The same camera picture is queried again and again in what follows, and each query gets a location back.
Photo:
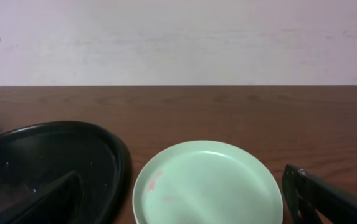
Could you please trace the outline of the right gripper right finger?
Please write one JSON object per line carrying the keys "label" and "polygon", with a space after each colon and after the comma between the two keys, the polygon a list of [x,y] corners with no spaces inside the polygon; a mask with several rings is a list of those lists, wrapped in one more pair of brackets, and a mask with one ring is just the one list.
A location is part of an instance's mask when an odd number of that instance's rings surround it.
{"label": "right gripper right finger", "polygon": [[296,224],[321,223],[319,214],[332,223],[357,223],[357,197],[305,169],[287,164],[282,190]]}

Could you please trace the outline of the pale green plate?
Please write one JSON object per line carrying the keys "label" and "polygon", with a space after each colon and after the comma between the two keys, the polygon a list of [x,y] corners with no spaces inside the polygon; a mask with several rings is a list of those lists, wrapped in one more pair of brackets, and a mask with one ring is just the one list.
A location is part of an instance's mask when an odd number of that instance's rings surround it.
{"label": "pale green plate", "polygon": [[132,196],[140,224],[282,224],[283,200],[270,171],[245,150],[188,141],[150,159]]}

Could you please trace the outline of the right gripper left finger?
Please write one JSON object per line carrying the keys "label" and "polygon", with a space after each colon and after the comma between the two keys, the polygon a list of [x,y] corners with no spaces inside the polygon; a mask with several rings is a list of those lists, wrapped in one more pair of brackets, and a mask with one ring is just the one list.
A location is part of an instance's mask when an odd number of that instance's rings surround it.
{"label": "right gripper left finger", "polygon": [[0,224],[75,223],[84,200],[84,187],[76,172],[47,184],[31,198],[0,212]]}

